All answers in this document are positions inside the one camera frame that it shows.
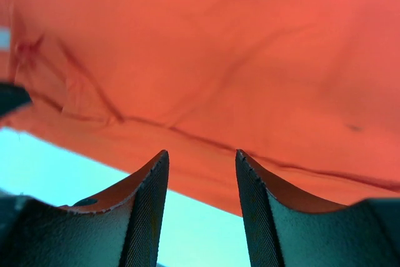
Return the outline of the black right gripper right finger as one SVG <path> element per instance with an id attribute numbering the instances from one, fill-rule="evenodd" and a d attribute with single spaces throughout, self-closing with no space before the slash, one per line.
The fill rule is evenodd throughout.
<path id="1" fill-rule="evenodd" d="M 236 153 L 252 266 L 398 266 L 399 200 L 345 206 L 319 198 Z"/>

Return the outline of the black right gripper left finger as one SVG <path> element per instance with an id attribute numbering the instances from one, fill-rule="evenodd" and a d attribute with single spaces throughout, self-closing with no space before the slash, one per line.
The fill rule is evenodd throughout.
<path id="1" fill-rule="evenodd" d="M 73 206 L 3 196 L 1 265 L 156 266 L 168 177 L 164 150 Z"/>

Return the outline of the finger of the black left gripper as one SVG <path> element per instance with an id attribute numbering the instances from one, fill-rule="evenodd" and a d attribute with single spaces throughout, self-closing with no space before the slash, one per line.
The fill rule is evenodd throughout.
<path id="1" fill-rule="evenodd" d="M 10 82 L 0 83 L 0 115 L 4 117 L 33 101 L 25 87 Z"/>

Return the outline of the orange t shirt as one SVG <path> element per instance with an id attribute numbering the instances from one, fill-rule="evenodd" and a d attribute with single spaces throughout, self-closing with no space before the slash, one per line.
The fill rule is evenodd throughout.
<path id="1" fill-rule="evenodd" d="M 341 204 L 399 196 L 399 0 L 1 0 L 1 121 L 239 214 L 234 154 Z"/>

